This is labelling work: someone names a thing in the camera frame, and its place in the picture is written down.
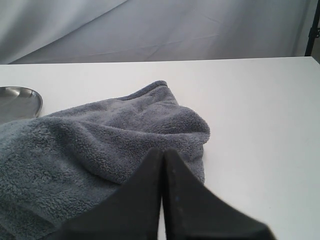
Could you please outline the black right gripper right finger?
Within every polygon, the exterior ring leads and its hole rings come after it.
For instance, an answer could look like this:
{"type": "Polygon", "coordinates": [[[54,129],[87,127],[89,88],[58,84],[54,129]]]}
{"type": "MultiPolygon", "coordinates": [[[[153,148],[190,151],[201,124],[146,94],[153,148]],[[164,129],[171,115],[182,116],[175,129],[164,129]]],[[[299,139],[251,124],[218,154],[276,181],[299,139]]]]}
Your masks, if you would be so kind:
{"type": "Polygon", "coordinates": [[[228,205],[189,170],[178,152],[163,155],[162,204],[168,240],[271,240],[269,227],[228,205]]]}

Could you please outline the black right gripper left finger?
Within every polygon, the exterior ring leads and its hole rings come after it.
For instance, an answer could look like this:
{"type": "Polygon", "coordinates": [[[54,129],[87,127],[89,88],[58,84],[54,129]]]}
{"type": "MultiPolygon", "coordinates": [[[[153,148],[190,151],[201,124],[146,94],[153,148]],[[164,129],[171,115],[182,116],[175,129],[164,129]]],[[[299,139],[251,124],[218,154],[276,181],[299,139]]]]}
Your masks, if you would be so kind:
{"type": "Polygon", "coordinates": [[[156,240],[163,153],[151,148],[133,175],[106,200],[66,221],[54,240],[156,240]]]}

